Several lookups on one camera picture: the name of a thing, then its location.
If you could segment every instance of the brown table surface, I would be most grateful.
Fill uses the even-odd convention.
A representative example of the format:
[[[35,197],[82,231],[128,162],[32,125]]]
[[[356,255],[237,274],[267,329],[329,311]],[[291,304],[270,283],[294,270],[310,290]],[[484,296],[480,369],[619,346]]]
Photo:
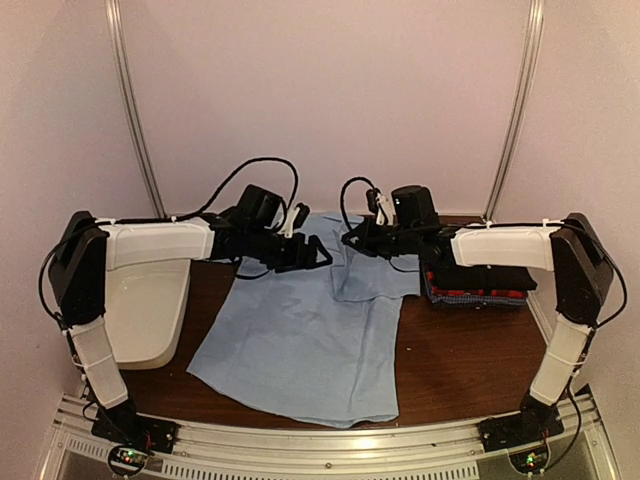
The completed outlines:
[[[229,266],[194,262],[175,357],[123,376],[141,413],[243,427],[326,428],[260,412],[216,393],[187,373],[233,283]],[[434,308],[404,299],[396,343],[400,415],[358,427],[422,425],[517,410],[545,343],[527,308]]]

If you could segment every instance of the wire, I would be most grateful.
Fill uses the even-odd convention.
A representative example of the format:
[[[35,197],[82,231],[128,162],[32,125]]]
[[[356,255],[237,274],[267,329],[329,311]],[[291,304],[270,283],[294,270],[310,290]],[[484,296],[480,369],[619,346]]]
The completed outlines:
[[[598,250],[600,250],[600,252],[602,252],[602,255],[604,256],[605,260],[611,266],[613,271],[616,273],[616,276],[618,277],[618,280],[620,281],[620,287],[622,289],[622,303],[620,304],[620,307],[618,307],[618,309],[614,313],[612,313],[607,318],[605,318],[600,323],[598,323],[596,329],[600,329],[600,328],[604,327],[606,324],[608,324],[609,322],[611,322],[612,320],[614,320],[615,318],[617,318],[618,316],[620,316],[620,314],[627,308],[627,304],[629,303],[629,290],[627,289],[627,283],[625,282],[624,276],[622,275],[622,272],[620,271],[620,268],[618,267],[616,262],[613,260],[613,258],[611,258],[611,255],[609,255],[609,252],[607,252],[605,250],[605,248],[602,246],[602,244],[597,239],[593,238],[585,230],[583,230],[581,228],[578,228],[578,227],[575,227],[573,225],[563,224],[563,227],[569,228],[569,229],[573,230],[574,232],[586,235],[587,238],[589,238],[589,240],[598,248]]]
[[[189,220],[191,218],[197,217],[198,215],[204,213],[213,204],[213,202],[216,200],[216,198],[218,198],[218,196],[220,195],[220,192],[222,192],[222,190],[227,186],[227,184],[238,173],[240,173],[242,170],[244,170],[249,165],[252,165],[254,163],[262,163],[262,162],[282,163],[282,164],[288,166],[291,169],[291,172],[293,173],[293,188],[291,190],[291,195],[289,196],[289,202],[287,203],[286,211],[290,210],[291,206],[293,204],[293,200],[295,199],[296,193],[298,192],[298,183],[299,183],[298,170],[293,165],[293,163],[291,163],[289,160],[286,160],[284,158],[279,158],[279,157],[257,157],[257,158],[251,158],[251,159],[247,160],[246,162],[240,164],[238,167],[236,167],[229,174],[229,176],[227,176],[227,178],[225,178],[222,181],[222,183],[220,185],[218,185],[218,188],[215,189],[215,191],[213,192],[213,195],[211,195],[209,200],[207,200],[205,202],[205,204],[202,205],[199,209],[195,210],[194,212],[187,213],[186,215],[181,215],[181,216],[177,217],[176,220],[177,221]]]
[[[269,273],[271,270],[266,270],[262,273],[259,273],[258,275],[242,275],[240,273],[236,273],[236,278],[239,280],[257,280],[259,278],[264,277],[267,273]]]
[[[553,463],[551,463],[550,465],[546,466],[543,469],[544,473],[548,472],[549,470],[554,468],[556,465],[558,465],[569,454],[573,446],[578,441],[578,437],[580,436],[580,431],[582,429],[582,413],[580,412],[580,407],[578,407],[578,403],[576,402],[576,399],[573,396],[573,393],[571,392],[571,384],[573,383],[573,378],[574,377],[572,376],[569,379],[569,383],[567,384],[567,396],[569,397],[569,400],[571,400],[571,404],[573,405],[573,408],[576,409],[576,415],[578,415],[578,425],[576,426],[576,433],[573,435],[571,442],[569,442],[569,445],[567,446],[567,448],[565,448],[564,452],[562,452],[560,456],[556,458],[556,460]]]
[[[391,259],[389,259],[389,265],[391,265],[391,268],[393,268],[396,272],[400,272],[400,273],[420,273],[420,270],[403,270],[401,268],[398,268],[393,264]]]
[[[468,229],[486,229],[486,228],[495,228],[495,227],[542,227],[542,226],[568,228],[569,230],[572,230],[572,231],[574,231],[574,232],[576,232],[576,233],[578,233],[580,235],[586,236],[589,239],[589,241],[598,250],[600,250],[600,252],[602,253],[602,256],[605,259],[605,261],[609,264],[611,269],[615,272],[616,276],[618,277],[618,280],[620,281],[620,287],[622,289],[622,303],[620,304],[620,307],[618,307],[618,309],[613,314],[609,315],[607,318],[605,318],[604,320],[602,320],[600,323],[598,323],[596,325],[596,327],[595,327],[596,330],[599,330],[600,328],[604,327],[605,325],[607,325],[608,323],[613,321],[615,318],[620,316],[620,314],[627,308],[627,305],[629,303],[629,290],[627,288],[627,283],[626,283],[626,281],[624,279],[624,275],[622,275],[622,272],[620,271],[620,268],[618,267],[616,262],[613,260],[613,258],[609,254],[609,252],[607,252],[607,250],[604,248],[602,243],[600,243],[600,241],[598,241],[597,238],[595,238],[592,235],[590,235],[589,232],[587,232],[586,230],[584,230],[584,229],[582,229],[580,227],[576,227],[575,225],[570,225],[570,224],[567,224],[567,223],[557,223],[557,222],[546,223],[546,224],[542,224],[542,223],[492,223],[489,227],[487,227],[487,225],[474,224],[474,225],[466,225],[464,228],[468,228]]]
[[[58,324],[61,330],[64,330],[66,328],[62,314],[59,312],[53,312],[53,310],[49,308],[49,305],[47,304],[47,301],[44,298],[43,280],[44,280],[44,272],[47,269],[47,265],[51,261],[51,258],[53,258],[53,256],[57,253],[57,251],[62,246],[66,245],[71,240],[73,240],[74,238],[79,237],[84,232],[91,230],[92,228],[100,227],[102,225],[110,225],[110,224],[111,222],[95,222],[95,223],[92,223],[91,225],[87,225],[83,228],[80,228],[72,232],[67,237],[63,238],[58,243],[56,243],[56,245],[51,250],[49,250],[49,253],[47,253],[47,255],[44,257],[44,260],[42,261],[42,265],[40,266],[40,271],[38,272],[38,297],[40,298],[40,304],[42,305],[42,308],[44,309],[44,311],[47,313],[47,315],[49,315],[51,318],[53,318],[56,321],[56,323]]]
[[[90,422],[94,422],[94,423],[96,422],[96,419],[87,417],[87,410],[89,410],[93,405],[95,405],[95,403],[96,402],[89,402],[84,407],[82,407],[82,416],[87,420],[89,420]]]
[[[342,220],[344,221],[344,224],[346,225],[347,229],[350,232],[353,231],[353,227],[351,226],[351,223],[349,223],[349,217],[347,217],[347,210],[345,209],[345,206],[344,206],[344,196],[347,193],[347,188],[349,188],[349,185],[351,185],[352,183],[355,183],[355,182],[364,182],[367,185],[369,185],[371,188],[373,188],[374,190],[377,190],[377,188],[373,184],[373,182],[371,180],[369,180],[367,177],[353,177],[353,178],[350,178],[342,186],[342,189],[340,190],[340,213],[342,213]]]

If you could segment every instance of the white backdrop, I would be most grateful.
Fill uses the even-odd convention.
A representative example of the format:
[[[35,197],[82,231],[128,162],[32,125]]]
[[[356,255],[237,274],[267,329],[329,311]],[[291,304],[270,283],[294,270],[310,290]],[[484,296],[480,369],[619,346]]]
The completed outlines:
[[[520,145],[498,220],[584,212],[622,269],[628,310],[598,333],[583,374],[624,479],[638,478],[640,429],[640,9],[634,0],[547,2],[545,33]],[[553,275],[539,276],[555,324]],[[608,315],[620,305],[617,282]]]
[[[71,214],[150,216],[103,0],[0,3],[0,478],[31,480],[80,375],[38,302],[40,264]]]
[[[195,209],[241,161],[291,159],[299,200],[336,209],[367,175],[420,183],[442,212],[484,210],[529,2],[129,0],[132,77],[168,212]],[[280,166],[247,181],[288,195]],[[349,206],[364,206],[354,188]]]

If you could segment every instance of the metal frame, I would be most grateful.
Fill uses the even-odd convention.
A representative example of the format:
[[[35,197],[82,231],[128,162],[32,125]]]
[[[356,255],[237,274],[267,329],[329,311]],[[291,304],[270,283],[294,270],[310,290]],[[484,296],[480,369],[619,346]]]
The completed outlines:
[[[158,184],[151,166],[149,151],[140,122],[140,113],[138,112],[133,91],[133,82],[129,70],[124,33],[122,31],[122,19],[120,18],[120,0],[105,0],[105,6],[107,9],[107,20],[111,34],[113,53],[115,55],[116,70],[118,71],[120,90],[122,92],[122,100],[124,102],[136,158],[138,159],[138,165],[142,173],[142,180],[147,189],[154,214],[156,217],[164,218],[167,216],[167,213],[165,212],[162,198],[160,197],[160,190],[158,189]]]
[[[525,34],[524,51],[522,53],[522,64],[520,65],[520,76],[518,78],[518,86],[516,96],[513,102],[513,110],[511,111],[511,119],[507,128],[507,135],[502,147],[502,155],[500,164],[496,172],[496,178],[491,189],[491,195],[484,212],[485,220],[493,219],[500,196],[504,190],[507,179],[507,173],[513,160],[520,130],[524,120],[527,100],[531,93],[533,85],[533,76],[538,63],[538,53],[540,51],[540,42],[542,40],[542,27],[544,23],[544,0],[531,0],[529,8],[529,22],[527,24],[527,32]]]
[[[588,451],[600,480],[618,480],[614,457],[591,395],[577,398]],[[106,460],[112,444],[91,435],[82,416],[86,400],[65,396],[56,413],[50,447],[41,459],[40,480],[59,480],[66,452]],[[559,405],[570,438],[577,415],[570,402]],[[87,410],[95,414],[95,407]],[[174,452],[156,454],[146,472],[160,478],[246,480],[420,480],[479,478],[478,461],[505,457],[507,451],[485,453],[477,424],[471,419],[419,427],[372,430],[272,430],[178,421]]]

